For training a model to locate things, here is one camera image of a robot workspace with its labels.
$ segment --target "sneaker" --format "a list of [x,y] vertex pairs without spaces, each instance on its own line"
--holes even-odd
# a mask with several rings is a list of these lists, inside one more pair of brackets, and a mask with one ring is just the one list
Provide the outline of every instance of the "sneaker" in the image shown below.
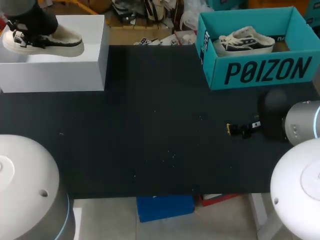
[[213,42],[218,57],[271,53],[275,40],[256,32],[252,26],[241,28]]
[[23,55],[77,57],[85,50],[82,37],[60,24],[53,34],[36,35],[30,39],[21,31],[8,30],[3,35],[2,43],[7,50]]

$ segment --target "teal shoe box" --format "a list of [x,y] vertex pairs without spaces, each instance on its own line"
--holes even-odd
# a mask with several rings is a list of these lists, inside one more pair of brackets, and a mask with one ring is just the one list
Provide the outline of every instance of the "teal shoe box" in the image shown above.
[[310,0],[304,19],[312,28],[320,26],[320,0]]
[[240,4],[246,3],[247,0],[207,0],[208,6],[215,11],[230,10]]
[[[290,51],[218,57],[213,41],[246,26]],[[212,90],[310,82],[320,63],[320,39],[295,7],[201,13],[195,45]]]

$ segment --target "black table surface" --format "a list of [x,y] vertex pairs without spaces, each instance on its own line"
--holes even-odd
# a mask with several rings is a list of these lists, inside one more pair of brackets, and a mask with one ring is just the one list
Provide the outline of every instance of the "black table surface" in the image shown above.
[[106,81],[104,92],[0,95],[0,134],[42,144],[76,199],[269,192],[292,146],[230,137],[226,124],[252,121],[270,89],[318,99],[312,83],[210,91],[194,46],[111,46]]

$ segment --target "white cylinder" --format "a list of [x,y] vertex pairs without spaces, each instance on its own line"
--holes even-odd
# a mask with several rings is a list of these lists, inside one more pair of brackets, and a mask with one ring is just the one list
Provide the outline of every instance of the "white cylinder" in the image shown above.
[[73,240],[75,217],[57,164],[39,143],[0,135],[0,240]]
[[320,139],[290,149],[275,166],[271,198],[283,224],[303,240],[320,239]]

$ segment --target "white box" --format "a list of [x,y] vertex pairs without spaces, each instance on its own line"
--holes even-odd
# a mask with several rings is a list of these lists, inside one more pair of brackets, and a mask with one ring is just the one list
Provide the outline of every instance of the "white box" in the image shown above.
[[63,15],[57,20],[82,35],[83,54],[20,55],[8,51],[0,37],[0,89],[4,93],[104,90],[109,51],[105,16]]

